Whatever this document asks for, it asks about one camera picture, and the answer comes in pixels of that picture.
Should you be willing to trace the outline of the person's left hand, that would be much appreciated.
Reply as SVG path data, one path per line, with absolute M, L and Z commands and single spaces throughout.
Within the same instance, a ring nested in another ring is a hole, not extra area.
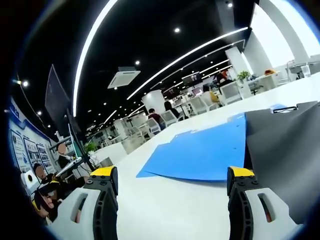
M 50 196 L 41 197 L 43 200 L 43 203 L 41 204 L 41 210 L 46 217 L 49 217 L 53 221 L 57 217 L 57 209 Z

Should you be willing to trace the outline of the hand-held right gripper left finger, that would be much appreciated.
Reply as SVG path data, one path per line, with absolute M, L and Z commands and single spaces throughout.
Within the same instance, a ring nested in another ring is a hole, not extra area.
M 48 228 L 58 240 L 116 240 L 117 196 L 117 167 L 98 168 L 62 201 Z

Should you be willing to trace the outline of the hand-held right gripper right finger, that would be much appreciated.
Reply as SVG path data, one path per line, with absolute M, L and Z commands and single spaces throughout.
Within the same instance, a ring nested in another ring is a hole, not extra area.
M 289 206 L 247 168 L 228 167 L 227 196 L 231 240 L 289 240 L 303 227 L 290 217 Z

